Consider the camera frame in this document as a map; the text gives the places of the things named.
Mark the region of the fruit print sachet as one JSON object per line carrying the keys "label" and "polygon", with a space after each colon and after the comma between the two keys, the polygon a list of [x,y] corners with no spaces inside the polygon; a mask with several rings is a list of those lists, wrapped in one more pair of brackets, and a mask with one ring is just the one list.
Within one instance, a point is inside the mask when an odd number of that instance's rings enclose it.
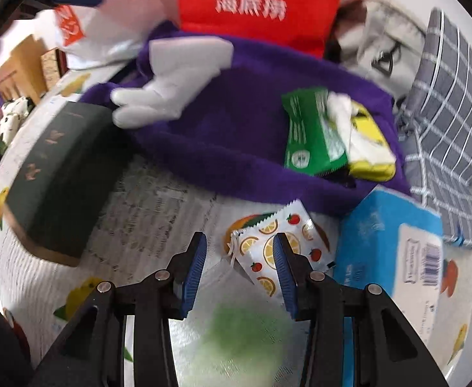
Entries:
{"label": "fruit print sachet", "polygon": [[330,232],[307,212],[300,200],[287,204],[255,224],[231,232],[228,253],[259,290],[281,300],[281,246],[307,258],[316,271],[334,266],[336,243]]}

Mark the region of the green snack packet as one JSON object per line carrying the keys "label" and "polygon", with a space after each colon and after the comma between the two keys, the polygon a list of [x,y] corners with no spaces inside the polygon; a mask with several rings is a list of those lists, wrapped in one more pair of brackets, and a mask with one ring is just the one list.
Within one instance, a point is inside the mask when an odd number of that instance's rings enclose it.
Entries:
{"label": "green snack packet", "polygon": [[344,143],[326,112],[328,89],[298,89],[281,96],[289,118],[284,166],[308,176],[324,176],[344,168]]}

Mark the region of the white work glove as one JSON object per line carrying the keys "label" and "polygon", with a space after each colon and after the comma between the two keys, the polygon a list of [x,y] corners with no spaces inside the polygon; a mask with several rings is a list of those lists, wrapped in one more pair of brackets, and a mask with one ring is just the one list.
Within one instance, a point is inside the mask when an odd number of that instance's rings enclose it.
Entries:
{"label": "white work glove", "polygon": [[231,68],[234,46],[214,36],[183,37],[152,40],[148,50],[154,77],[141,88],[110,93],[116,106],[113,123],[119,128],[179,118],[213,79]]}

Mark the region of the white green tissue pack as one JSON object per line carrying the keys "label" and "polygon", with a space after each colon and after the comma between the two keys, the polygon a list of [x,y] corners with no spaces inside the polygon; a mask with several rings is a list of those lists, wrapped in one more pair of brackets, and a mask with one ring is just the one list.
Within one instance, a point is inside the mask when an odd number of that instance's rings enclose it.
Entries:
{"label": "white green tissue pack", "polygon": [[216,307],[182,386],[286,386],[294,380],[289,324],[268,311]]}

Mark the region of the yellow adidas pouch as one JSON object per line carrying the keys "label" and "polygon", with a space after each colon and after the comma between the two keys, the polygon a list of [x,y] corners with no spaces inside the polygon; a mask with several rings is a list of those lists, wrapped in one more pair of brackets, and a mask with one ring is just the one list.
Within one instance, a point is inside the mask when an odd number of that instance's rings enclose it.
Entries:
{"label": "yellow adidas pouch", "polygon": [[351,102],[350,175],[382,183],[396,172],[396,156],[369,111],[356,101]]}

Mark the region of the white Miniso plastic bag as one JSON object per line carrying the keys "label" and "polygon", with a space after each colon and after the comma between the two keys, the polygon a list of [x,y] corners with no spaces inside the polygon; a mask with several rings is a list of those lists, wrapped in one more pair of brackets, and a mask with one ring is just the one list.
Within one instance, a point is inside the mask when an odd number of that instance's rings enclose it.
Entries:
{"label": "white Miniso plastic bag", "polygon": [[65,3],[9,21],[0,33],[1,50],[13,50],[32,34],[46,48],[64,51],[70,68],[83,70],[136,57],[153,29],[177,19],[176,0],[103,0],[94,8]]}

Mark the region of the small patterned box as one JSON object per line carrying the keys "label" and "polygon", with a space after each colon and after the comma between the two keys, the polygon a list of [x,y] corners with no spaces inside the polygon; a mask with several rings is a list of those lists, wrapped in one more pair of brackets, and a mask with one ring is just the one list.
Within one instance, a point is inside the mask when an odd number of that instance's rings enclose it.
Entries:
{"label": "small patterned box", "polygon": [[51,90],[68,71],[66,54],[54,48],[43,53],[40,60],[46,87]]}

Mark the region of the blue tissue box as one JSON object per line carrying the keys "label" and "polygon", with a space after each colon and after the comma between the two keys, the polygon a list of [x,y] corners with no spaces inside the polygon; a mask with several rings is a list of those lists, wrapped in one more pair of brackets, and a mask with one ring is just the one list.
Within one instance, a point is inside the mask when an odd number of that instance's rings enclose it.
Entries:
{"label": "blue tissue box", "polygon": [[382,186],[340,224],[333,278],[348,287],[385,290],[428,343],[443,269],[441,216]]}

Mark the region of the dark green box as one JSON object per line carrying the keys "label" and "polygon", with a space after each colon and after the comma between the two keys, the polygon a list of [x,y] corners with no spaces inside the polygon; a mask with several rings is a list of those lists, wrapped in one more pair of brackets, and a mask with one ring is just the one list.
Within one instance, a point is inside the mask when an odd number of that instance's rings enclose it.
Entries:
{"label": "dark green box", "polygon": [[130,136],[108,107],[68,102],[28,152],[4,216],[22,246],[42,260],[79,264],[100,212],[134,157]]}

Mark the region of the purple fleece blanket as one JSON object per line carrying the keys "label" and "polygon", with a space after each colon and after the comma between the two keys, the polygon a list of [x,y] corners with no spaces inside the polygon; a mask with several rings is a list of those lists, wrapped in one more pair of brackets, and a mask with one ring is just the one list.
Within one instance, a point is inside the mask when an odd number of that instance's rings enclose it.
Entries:
{"label": "purple fleece blanket", "polygon": [[383,89],[325,59],[244,38],[232,43],[231,68],[210,82],[179,119],[134,130],[148,157],[208,191],[258,203],[298,199],[311,212],[341,217],[367,196],[373,182],[346,185],[284,165],[289,119],[282,96],[324,86],[367,108],[397,166],[403,166],[392,96]]}

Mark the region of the crumpled white tissue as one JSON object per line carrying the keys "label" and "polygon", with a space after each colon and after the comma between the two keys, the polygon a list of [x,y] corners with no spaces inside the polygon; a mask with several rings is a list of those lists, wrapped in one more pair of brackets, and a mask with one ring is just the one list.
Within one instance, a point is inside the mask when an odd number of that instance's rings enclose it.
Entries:
{"label": "crumpled white tissue", "polygon": [[387,143],[368,137],[352,124],[358,113],[357,104],[349,95],[328,93],[327,114],[340,135],[351,164],[365,161],[371,165],[395,164],[395,156]]}

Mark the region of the grey checked cloth bag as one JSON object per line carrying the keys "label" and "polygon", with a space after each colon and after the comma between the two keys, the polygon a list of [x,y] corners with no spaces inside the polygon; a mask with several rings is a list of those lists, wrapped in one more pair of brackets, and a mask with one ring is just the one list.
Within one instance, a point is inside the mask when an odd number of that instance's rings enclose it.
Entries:
{"label": "grey checked cloth bag", "polygon": [[446,243],[472,250],[472,46],[439,8],[398,126],[412,196],[440,214]]}

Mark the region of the red paper shopping bag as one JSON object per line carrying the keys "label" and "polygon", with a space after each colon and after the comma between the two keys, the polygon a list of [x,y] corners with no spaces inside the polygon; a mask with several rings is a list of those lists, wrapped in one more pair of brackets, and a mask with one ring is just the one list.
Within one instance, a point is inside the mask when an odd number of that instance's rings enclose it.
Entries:
{"label": "red paper shopping bag", "polygon": [[256,39],[321,57],[340,0],[178,0],[187,32]]}

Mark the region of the grey canvas bag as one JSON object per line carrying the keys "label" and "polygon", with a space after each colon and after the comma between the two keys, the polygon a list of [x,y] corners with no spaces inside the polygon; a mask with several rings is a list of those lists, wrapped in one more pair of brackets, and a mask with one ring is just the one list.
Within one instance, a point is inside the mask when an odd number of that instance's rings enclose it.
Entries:
{"label": "grey canvas bag", "polygon": [[427,27],[389,0],[350,0],[331,27],[324,58],[374,82],[396,100],[420,65]]}

